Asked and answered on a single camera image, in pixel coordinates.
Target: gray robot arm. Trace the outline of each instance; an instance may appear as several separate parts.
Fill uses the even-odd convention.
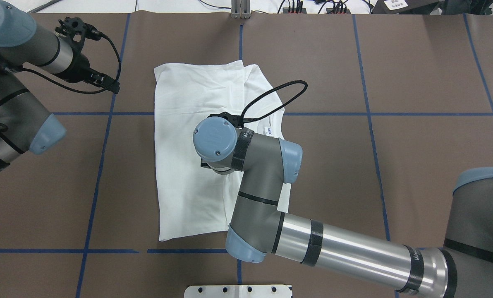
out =
[[[0,0],[0,171],[25,151],[43,153],[66,134],[55,115],[13,75],[23,70],[24,62],[69,83],[85,81],[114,93],[119,90],[117,79],[91,69],[80,53],[85,37],[99,40],[105,37],[101,32],[79,18],[61,21],[59,31],[56,36],[31,15]],[[87,36],[80,42],[72,41],[84,32]]]
[[[293,183],[298,175],[302,158],[299,145],[235,128],[220,117],[203,120],[193,140],[199,156],[214,171],[244,172],[226,239],[226,249],[233,257],[261,262],[267,253],[274,253],[420,297],[452,298],[456,294],[474,298],[481,297],[481,293],[493,297],[493,262],[449,247],[420,250],[398,245],[277,211],[281,186]],[[491,187],[489,184],[480,190]],[[481,206],[493,210],[493,200],[479,203]],[[451,216],[448,238],[468,234],[470,239],[479,239],[485,234],[476,230],[460,232],[458,225],[477,217],[470,216]],[[493,226],[488,229],[493,233]],[[482,269],[492,270],[492,274],[478,272]]]

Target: folded white fabric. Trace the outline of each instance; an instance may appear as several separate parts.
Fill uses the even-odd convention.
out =
[[[260,94],[272,89],[259,66],[243,61],[227,65],[163,64],[156,77],[154,123],[156,185],[160,206],[160,241],[228,230],[243,173],[219,175],[201,168],[192,143],[193,130],[210,114],[240,115]],[[274,92],[254,104],[245,117],[265,115],[279,107]],[[284,109],[245,124],[260,134],[283,138]],[[278,205],[288,211],[290,184]]]

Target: white sticker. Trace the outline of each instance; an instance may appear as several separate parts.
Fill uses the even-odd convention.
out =
[[[265,126],[265,136],[273,137],[273,127],[272,126]]]
[[[388,7],[389,10],[398,10],[399,8],[408,7],[407,2],[405,0],[385,0],[384,4]]]

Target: white label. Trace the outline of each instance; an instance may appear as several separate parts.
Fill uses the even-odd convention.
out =
[[[265,136],[273,137],[273,127],[272,126],[265,126]]]
[[[408,7],[407,2],[405,0],[385,0],[384,4],[388,7],[389,10],[398,10],[399,8]]]

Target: light blue cap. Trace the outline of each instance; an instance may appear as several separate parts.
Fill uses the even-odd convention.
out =
[[[246,241],[243,240],[234,231],[231,225],[228,225],[228,235],[226,236],[226,251],[234,258],[250,263],[260,263],[265,260],[267,253],[258,251]]]
[[[235,127],[221,117],[206,118],[193,131],[195,150],[206,162],[224,160],[233,153],[236,142]]]
[[[37,31],[31,15],[0,0],[0,47],[16,47],[29,41]]]
[[[460,174],[454,191],[468,183],[488,178],[493,178],[493,166],[488,166],[485,168],[471,168],[470,170]]]
[[[29,150],[35,154],[42,154],[44,151],[57,144],[67,134],[67,130],[57,120],[55,115],[50,114],[44,121],[41,128],[33,138]]]
[[[302,165],[303,150],[296,143],[279,139],[283,160],[284,183],[294,183]]]

